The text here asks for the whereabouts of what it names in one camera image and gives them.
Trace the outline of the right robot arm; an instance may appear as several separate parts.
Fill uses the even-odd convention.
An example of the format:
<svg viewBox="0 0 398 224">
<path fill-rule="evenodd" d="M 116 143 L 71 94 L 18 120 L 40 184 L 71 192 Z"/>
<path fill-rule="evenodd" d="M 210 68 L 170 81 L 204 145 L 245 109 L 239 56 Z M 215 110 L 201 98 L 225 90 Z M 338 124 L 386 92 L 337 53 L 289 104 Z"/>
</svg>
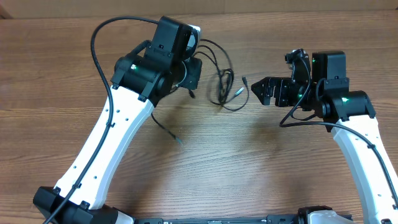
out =
<svg viewBox="0 0 398 224">
<path fill-rule="evenodd" d="M 365 223 L 397 223 L 397 174 L 368 95 L 351 91 L 343 51 L 285 55 L 292 74 L 265 77 L 251 90 L 262 105 L 289 107 L 281 128 L 324 126 L 340 147 L 358 190 Z"/>
</svg>

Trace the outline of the black cable silver plugs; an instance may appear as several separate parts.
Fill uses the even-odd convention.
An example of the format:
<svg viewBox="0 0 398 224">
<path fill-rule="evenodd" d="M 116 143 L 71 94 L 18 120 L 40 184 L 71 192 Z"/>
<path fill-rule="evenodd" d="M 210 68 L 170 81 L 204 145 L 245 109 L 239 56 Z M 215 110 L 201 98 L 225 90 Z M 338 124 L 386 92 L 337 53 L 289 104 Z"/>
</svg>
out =
<svg viewBox="0 0 398 224">
<path fill-rule="evenodd" d="M 218 101 L 215 102 L 211 99 L 211 96 L 210 96 L 211 81 L 209 81 L 208 91 L 206 93 L 206 97 L 207 97 L 208 101 L 214 105 L 223 107 L 229 111 L 238 111 L 238 110 L 242 109 L 249 100 L 249 88 L 248 88 L 248 82 L 247 82 L 246 77 L 242 76 L 242 82 L 244 84 L 244 87 L 241 87 L 238 91 L 236 91 L 234 93 L 232 98 L 228 99 L 228 95 L 231 92 L 233 82 L 234 82 L 234 71 L 231 68 L 222 69 L 220 72 L 216 73 L 216 76 L 219 79 L 218 88 L 217 88 L 217 94 L 218 94 L 217 100 Z M 231 102 L 232 100 L 234 100 L 236 97 L 238 97 L 243 92 L 243 90 L 247 90 L 247 98 L 246 98 L 245 103 L 242 106 L 240 106 L 239 108 L 235 108 L 235 109 L 226 107 L 226 104 Z"/>
</svg>

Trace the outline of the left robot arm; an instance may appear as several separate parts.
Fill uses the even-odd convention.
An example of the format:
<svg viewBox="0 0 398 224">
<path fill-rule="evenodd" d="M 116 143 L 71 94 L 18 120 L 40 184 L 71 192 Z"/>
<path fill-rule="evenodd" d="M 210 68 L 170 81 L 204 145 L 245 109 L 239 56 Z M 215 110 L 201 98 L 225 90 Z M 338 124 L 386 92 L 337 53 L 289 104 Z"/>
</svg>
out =
<svg viewBox="0 0 398 224">
<path fill-rule="evenodd" d="M 106 205 L 110 183 L 133 137 L 159 101 L 175 88 L 194 90 L 202 62 L 195 57 L 198 26 L 164 16 L 151 40 L 119 58 L 107 99 L 80 153 L 53 187 L 33 199 L 46 223 L 134 223 L 135 218 Z"/>
</svg>

